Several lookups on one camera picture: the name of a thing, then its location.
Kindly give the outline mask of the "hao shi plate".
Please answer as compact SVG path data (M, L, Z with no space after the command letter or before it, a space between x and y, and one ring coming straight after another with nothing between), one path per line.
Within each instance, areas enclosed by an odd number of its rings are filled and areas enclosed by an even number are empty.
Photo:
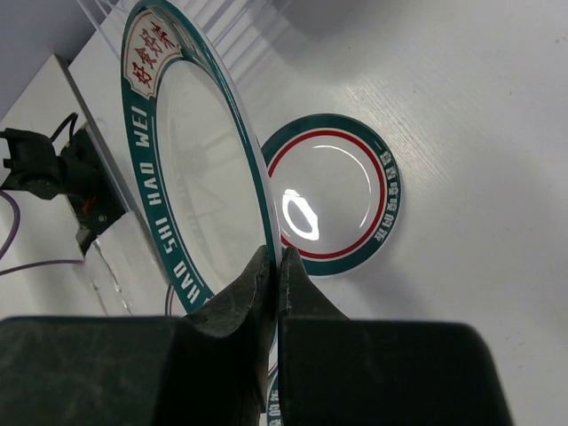
M122 35L124 126L147 223L175 297L191 313L259 248L281 260L261 147L225 64L167 1L140 1Z

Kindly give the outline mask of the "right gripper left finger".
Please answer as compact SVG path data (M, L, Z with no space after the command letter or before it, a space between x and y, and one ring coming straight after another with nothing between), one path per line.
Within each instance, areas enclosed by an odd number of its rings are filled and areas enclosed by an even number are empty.
M272 262L183 317L1 323L4 425L256 425L266 409Z

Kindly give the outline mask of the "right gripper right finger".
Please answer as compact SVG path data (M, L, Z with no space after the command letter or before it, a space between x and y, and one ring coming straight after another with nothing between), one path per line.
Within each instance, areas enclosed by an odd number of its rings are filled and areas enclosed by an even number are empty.
M349 319L294 248L279 277L281 417L287 425L510 425L493 357L453 322Z

